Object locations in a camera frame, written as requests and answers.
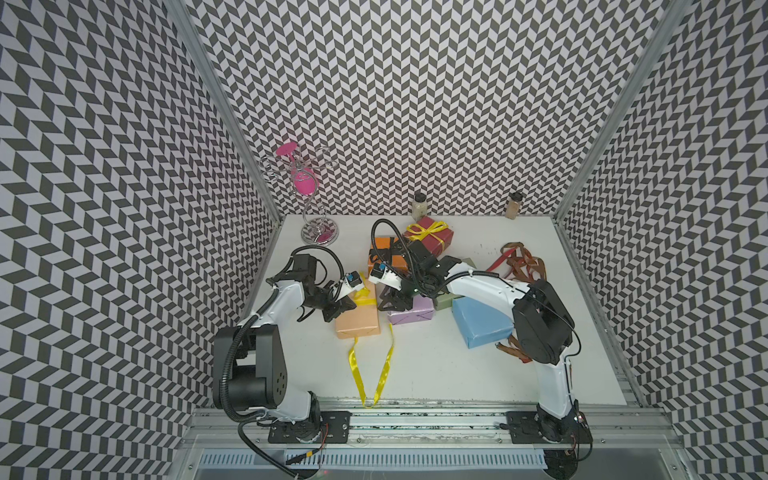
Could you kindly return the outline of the peach gift box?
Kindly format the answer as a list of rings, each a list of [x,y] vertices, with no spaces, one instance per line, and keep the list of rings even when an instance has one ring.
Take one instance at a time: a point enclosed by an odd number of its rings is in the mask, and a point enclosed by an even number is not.
[[[342,313],[334,321],[336,336],[339,339],[353,339],[380,334],[374,284],[365,279],[363,288],[351,293],[348,298],[354,302],[355,308]]]

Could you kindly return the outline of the purple gift box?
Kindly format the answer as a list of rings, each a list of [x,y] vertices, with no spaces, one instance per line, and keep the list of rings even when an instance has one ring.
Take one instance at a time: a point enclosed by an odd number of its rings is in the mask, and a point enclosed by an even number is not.
[[[406,311],[390,311],[387,313],[387,318],[392,325],[404,325],[429,321],[433,318],[434,314],[433,300],[419,295],[413,298],[411,309]]]

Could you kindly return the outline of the green gift box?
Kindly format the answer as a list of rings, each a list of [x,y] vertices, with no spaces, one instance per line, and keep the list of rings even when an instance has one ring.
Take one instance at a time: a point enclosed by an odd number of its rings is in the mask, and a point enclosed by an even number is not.
[[[471,258],[445,256],[432,268],[432,273],[439,281],[445,280],[448,277],[449,271],[459,263],[466,263],[472,268],[476,267],[475,262]],[[436,311],[448,309],[452,306],[453,301],[458,298],[461,298],[461,295],[450,293],[447,288],[444,288],[433,300],[434,309]]]

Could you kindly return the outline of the orange gift box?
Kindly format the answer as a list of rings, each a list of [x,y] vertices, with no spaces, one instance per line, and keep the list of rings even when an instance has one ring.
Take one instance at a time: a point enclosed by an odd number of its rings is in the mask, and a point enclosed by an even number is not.
[[[371,273],[374,264],[380,259],[377,252],[381,253],[384,260],[397,272],[406,274],[408,265],[405,259],[405,246],[397,237],[376,237],[368,253],[367,272]]]

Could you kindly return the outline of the blue gift box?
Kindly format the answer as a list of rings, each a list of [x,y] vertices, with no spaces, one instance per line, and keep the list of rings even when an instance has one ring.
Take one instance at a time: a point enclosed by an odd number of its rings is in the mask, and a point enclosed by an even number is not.
[[[469,349],[499,342],[514,331],[514,322],[510,317],[471,298],[455,299],[451,310]]]

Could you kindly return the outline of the brown ribbon of purple box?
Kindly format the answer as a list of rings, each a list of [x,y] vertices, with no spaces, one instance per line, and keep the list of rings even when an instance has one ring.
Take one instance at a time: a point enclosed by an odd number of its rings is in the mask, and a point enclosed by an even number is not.
[[[524,364],[532,362],[532,358],[523,351],[519,340],[513,334],[510,334],[504,342],[497,342],[495,347],[499,351],[519,359]]]

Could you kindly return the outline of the red ribbon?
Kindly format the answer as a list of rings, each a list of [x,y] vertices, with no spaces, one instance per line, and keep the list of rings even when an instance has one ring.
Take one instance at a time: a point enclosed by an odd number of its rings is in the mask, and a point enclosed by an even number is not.
[[[500,256],[492,262],[492,264],[486,268],[487,272],[496,272],[500,267],[506,266],[507,271],[504,274],[505,277],[509,277],[514,272],[514,258],[516,256],[517,249],[510,248],[501,252]]]

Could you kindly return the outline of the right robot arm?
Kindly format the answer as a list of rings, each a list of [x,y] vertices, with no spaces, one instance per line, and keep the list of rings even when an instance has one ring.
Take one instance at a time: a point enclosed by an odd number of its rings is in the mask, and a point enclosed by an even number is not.
[[[384,287],[382,311],[405,311],[421,295],[435,299],[447,291],[472,299],[509,318],[514,333],[504,346],[529,358],[535,368],[539,397],[533,414],[534,434],[547,443],[576,445],[580,410],[572,391],[569,351],[580,338],[575,322],[554,287],[545,279],[532,284],[507,280],[495,272],[479,270],[452,256],[436,258],[419,241],[404,248],[408,271],[402,273],[377,248],[369,278]]]

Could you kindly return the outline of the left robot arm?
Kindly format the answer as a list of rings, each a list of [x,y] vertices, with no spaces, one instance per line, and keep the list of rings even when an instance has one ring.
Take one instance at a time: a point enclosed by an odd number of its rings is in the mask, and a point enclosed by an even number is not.
[[[321,435],[317,396],[289,383],[280,336],[283,321],[304,321],[313,312],[327,323],[357,308],[350,294],[363,287],[356,272],[323,246],[302,246],[267,280],[265,303],[213,340],[213,402],[238,426],[271,419],[291,442],[309,443]]]

